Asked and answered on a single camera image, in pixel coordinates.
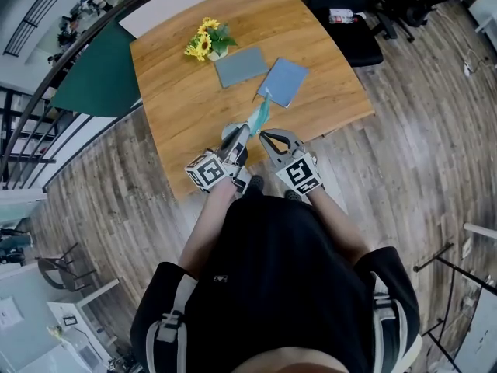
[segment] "desk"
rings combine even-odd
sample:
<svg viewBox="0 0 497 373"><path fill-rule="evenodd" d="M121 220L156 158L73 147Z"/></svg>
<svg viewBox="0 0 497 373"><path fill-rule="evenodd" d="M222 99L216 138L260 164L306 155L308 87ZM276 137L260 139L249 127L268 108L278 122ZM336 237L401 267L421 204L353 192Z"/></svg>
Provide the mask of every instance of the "desk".
<svg viewBox="0 0 497 373"><path fill-rule="evenodd" d="M109 359L111 359L111 355L107 348L115 341L115 337L110 341L103 342L102 334L97 333L95 328L90 323L88 317L83 312L82 307L87 305L89 302L95 300L97 297L108 291L119 284L119 280L114 279L109 282L105 286L102 286L97 291L94 291L87 297L79 301L73 301L73 297L68 298L67 300L63 300L60 302L47 302L48 308L52 311L55 316L55 319L58 321L60 327L64 330L70 330L71 328L76 328L79 332L83 332L87 337L88 341L98 353L100 358L102 359L102 363L106 366L106 363ZM74 316L78 323L72 326L66 326L64 324L64 317Z"/></svg>
<svg viewBox="0 0 497 373"><path fill-rule="evenodd" d="M278 57L309 69L290 108L272 103L264 128L294 131L310 141L372 114L362 85L340 50L300 0L206 0L131 44L134 68L162 167L176 197L196 189L184 167L221 142L223 127L246 121L262 102L265 75L222 89L214 63L183 54L204 16L228 23L238 48L260 47L268 66ZM247 166L267 159L259 139Z"/></svg>

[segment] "green panel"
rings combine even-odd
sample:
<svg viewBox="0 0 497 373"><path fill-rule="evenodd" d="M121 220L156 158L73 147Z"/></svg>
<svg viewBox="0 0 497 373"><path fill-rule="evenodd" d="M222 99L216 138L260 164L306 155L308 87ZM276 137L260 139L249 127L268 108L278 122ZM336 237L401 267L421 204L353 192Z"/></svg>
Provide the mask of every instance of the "green panel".
<svg viewBox="0 0 497 373"><path fill-rule="evenodd" d="M69 71L51 106L99 117L123 116L140 98L131 59L133 40L118 23L109 23Z"/></svg>

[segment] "chair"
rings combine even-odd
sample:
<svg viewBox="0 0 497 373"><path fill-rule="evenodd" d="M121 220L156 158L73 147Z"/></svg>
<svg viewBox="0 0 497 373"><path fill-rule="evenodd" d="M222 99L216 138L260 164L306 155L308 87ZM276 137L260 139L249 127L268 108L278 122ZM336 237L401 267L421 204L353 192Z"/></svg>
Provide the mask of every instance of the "chair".
<svg viewBox="0 0 497 373"><path fill-rule="evenodd" d="M83 284L82 286L78 286L76 281L82 279L83 277L87 277L91 274L94 274L96 270L90 270L89 272L83 275L77 275L71 272L70 265L74 263L75 260L67 261L66 257L68 254L78 245L75 243L61 258L37 258L38 260L38 269L41 272L41 276L47 281L47 283L56 289L66 289L69 291L79 291L83 288L87 288L87 284ZM50 277L48 272L58 270L61 275L62 283L56 282L53 278Z"/></svg>
<svg viewBox="0 0 497 373"><path fill-rule="evenodd" d="M350 66L376 65L383 61L383 54L374 33L362 17L357 16L354 23L329 23L329 9L362 12L366 8L366 0L309 0L308 7L335 41Z"/></svg>
<svg viewBox="0 0 497 373"><path fill-rule="evenodd" d="M407 26L426 25L426 16L435 10L434 6L447 1L449 0L377 0L381 6L380 12L407 33L409 42L413 42L415 38Z"/></svg>

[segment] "office chair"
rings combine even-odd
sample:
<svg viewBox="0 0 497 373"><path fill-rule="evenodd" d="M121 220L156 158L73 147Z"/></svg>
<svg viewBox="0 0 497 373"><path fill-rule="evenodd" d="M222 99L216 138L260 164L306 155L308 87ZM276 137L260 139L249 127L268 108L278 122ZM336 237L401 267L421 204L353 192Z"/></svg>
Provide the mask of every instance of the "office chair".
<svg viewBox="0 0 497 373"><path fill-rule="evenodd" d="M330 23L329 9L350 9L362 12L366 8L366 0L309 0L308 7L318 21L335 41L342 54L352 67L380 64L383 54L366 21L360 16L354 23ZM386 16L379 17L381 22L390 20ZM380 29L393 29L388 23Z"/></svg>
<svg viewBox="0 0 497 373"><path fill-rule="evenodd" d="M426 17L435 10L434 6L449 0L376 0L378 11L397 23L408 35L409 42L414 36L408 26L420 27L427 24Z"/></svg>

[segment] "wooden floor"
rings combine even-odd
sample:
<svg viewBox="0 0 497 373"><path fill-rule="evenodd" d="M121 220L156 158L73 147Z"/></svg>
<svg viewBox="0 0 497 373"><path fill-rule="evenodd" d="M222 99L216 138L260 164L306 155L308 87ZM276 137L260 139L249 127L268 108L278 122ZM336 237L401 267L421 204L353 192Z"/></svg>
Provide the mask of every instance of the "wooden floor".
<svg viewBox="0 0 497 373"><path fill-rule="evenodd" d="M483 64L470 78L462 73L470 48L497 60L473 29L462 7L450 3L431 13L424 29L413 30L413 44L402 35L379 37L384 63L356 70L377 114L308 145L318 155L327 190L364 235L376 246L398 248L419 296L423 329L443 318L450 272L434 263L414 274L415 264L452 242L449 260L479 277L497 274L495 243L474 238L473 252L462 262L459 252L469 236L464 222L497 228L497 75ZM478 58L469 57L475 66ZM268 163L253 172L266 177L267 193L281 194ZM203 200L200 193L174 200L139 109L59 175L28 224L40 255L80 242L81 258L98 270L100 284L121 279L92 309L126 342L155 267L176 261ZM469 323L459 306L466 291L457 275L448 319L453 324L443 338L449 350L457 348ZM427 371L439 358L425 339L414 371Z"/></svg>

